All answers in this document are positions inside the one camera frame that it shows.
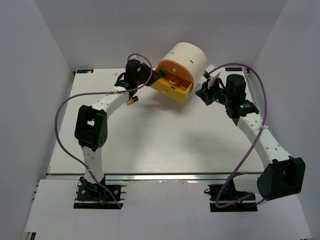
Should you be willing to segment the yellow drawer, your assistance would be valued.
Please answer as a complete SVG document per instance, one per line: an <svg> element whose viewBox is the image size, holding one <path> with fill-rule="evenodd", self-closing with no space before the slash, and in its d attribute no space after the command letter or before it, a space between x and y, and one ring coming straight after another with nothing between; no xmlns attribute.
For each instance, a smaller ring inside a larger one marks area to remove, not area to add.
<svg viewBox="0 0 320 240"><path fill-rule="evenodd" d="M179 85L171 85L169 83L169 79L172 77L177 77L180 79L180 84ZM187 80L183 80L182 78L171 74L167 73L166 77L160 78L158 81L156 81L153 85L150 86L152 89L160 92L161 94L178 101L180 103L184 103L189 95L189 93L192 92L194 88L194 83L189 82Z"/></svg>

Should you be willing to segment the peach round powder puff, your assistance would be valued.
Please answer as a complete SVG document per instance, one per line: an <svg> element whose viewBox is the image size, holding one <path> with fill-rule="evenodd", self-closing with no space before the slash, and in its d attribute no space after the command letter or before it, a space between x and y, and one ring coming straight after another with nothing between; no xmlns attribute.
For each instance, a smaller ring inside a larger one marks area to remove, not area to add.
<svg viewBox="0 0 320 240"><path fill-rule="evenodd" d="M178 77L171 77L168 81L173 86L177 86L180 84L180 79Z"/></svg>

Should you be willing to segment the orange top drawer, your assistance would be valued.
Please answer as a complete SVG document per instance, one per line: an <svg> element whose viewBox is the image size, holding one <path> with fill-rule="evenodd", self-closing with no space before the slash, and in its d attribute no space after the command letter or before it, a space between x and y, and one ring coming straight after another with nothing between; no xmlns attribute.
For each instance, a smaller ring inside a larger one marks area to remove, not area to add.
<svg viewBox="0 0 320 240"><path fill-rule="evenodd" d="M158 65L160 69L163 69L171 74L176 75L177 77L182 78L188 82L194 82L194 77L191 74L190 70L184 65L171 60L171 59L162 59Z"/></svg>

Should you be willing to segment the gold lipstick tube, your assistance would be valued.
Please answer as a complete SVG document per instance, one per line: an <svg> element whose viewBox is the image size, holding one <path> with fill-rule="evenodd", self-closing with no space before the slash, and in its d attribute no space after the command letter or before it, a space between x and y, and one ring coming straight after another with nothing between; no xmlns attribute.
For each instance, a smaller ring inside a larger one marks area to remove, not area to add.
<svg viewBox="0 0 320 240"><path fill-rule="evenodd" d="M138 96L133 96L131 99L129 99L129 100L126 102L126 104L127 104L127 105L131 105L131 104L137 102L138 100L139 100L139 97L138 97Z"/></svg>

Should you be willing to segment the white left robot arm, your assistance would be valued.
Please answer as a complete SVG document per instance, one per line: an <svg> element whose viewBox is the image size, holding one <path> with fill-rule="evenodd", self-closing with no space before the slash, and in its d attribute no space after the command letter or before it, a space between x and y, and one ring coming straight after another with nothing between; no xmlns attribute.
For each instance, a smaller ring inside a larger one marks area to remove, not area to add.
<svg viewBox="0 0 320 240"><path fill-rule="evenodd" d="M131 100L140 85L148 87L160 78L164 78L164 70L154 71L137 59L130 59L113 87L113 92L92 105L79 108L75 138L81 147L84 163L88 167L81 184L90 196L99 200L105 196L105 174L102 167L102 147L108 137L108 118L121 105Z"/></svg>

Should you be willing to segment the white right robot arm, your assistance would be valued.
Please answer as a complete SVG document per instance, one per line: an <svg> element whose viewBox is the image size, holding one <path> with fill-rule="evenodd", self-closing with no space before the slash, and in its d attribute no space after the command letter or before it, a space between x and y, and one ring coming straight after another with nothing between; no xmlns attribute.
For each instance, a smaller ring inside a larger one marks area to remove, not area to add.
<svg viewBox="0 0 320 240"><path fill-rule="evenodd" d="M240 74L222 80L207 79L196 91L209 106L217 102L225 107L227 116L245 134L262 162L261 174L236 173L225 187L226 195L236 200L244 192L260 194L266 201L299 194L302 190L306 164L283 149L269 129L253 102L247 99L246 81Z"/></svg>

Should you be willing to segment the blue right corner label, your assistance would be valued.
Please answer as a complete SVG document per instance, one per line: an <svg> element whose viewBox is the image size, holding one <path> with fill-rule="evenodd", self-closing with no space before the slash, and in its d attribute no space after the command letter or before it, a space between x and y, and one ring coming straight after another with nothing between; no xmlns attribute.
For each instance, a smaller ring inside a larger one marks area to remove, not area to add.
<svg viewBox="0 0 320 240"><path fill-rule="evenodd" d="M225 67L226 72L242 72L243 69L241 67Z"/></svg>

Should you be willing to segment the blue corner label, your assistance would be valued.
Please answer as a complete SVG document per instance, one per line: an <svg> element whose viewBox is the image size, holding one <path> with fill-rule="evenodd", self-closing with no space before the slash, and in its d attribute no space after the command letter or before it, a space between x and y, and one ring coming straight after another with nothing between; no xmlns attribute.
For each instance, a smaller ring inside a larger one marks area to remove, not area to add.
<svg viewBox="0 0 320 240"><path fill-rule="evenodd" d="M78 69L76 74L92 74L93 72L93 69Z"/></svg>
<svg viewBox="0 0 320 240"><path fill-rule="evenodd" d="M225 67L226 72L242 72L243 69L241 67Z"/></svg>

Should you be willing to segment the cream cylindrical drawer organizer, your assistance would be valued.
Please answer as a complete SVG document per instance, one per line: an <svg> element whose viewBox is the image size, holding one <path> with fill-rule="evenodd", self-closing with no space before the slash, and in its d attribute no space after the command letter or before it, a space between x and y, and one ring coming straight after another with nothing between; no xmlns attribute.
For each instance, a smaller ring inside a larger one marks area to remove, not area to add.
<svg viewBox="0 0 320 240"><path fill-rule="evenodd" d="M193 83L199 80L207 67L205 53L199 47L187 42L177 43L161 60L164 59L176 61L187 67L193 75Z"/></svg>

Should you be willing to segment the blue left corner label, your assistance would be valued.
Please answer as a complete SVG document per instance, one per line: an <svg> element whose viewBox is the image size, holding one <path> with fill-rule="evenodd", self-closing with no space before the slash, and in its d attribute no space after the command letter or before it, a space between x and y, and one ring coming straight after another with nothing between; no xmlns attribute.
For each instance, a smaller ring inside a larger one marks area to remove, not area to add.
<svg viewBox="0 0 320 240"><path fill-rule="evenodd" d="M92 74L93 72L93 69L78 69L76 74Z"/></svg>

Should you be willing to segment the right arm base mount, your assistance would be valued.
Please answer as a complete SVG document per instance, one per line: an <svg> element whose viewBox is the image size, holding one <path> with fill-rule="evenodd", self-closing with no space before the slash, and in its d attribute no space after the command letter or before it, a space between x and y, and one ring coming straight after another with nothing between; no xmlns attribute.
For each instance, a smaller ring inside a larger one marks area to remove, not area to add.
<svg viewBox="0 0 320 240"><path fill-rule="evenodd" d="M239 212L257 212L258 208L256 206L256 196L254 194L250 195L248 198L238 201L237 203L225 207L225 208L218 208L216 207L216 198L220 189L224 184L224 180L222 181L214 181L212 184L209 184L206 189L203 191L204 194L208 195L209 197L209 206L210 211L212 213L239 213ZM236 201L240 198L249 195L249 192L244 191L237 191L235 189L233 181L231 181L227 187L223 190L218 204L219 205L226 205L233 201Z"/></svg>

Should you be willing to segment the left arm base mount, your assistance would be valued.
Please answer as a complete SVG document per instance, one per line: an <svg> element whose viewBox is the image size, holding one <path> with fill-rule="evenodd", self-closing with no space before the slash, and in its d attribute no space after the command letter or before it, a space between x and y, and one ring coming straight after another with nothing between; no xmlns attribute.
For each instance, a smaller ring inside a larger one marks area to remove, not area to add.
<svg viewBox="0 0 320 240"><path fill-rule="evenodd" d="M102 180L100 184L108 188L109 191L97 183L88 182L81 176L78 181L73 208L120 210L126 199L127 186L122 184L106 184L106 180Z"/></svg>

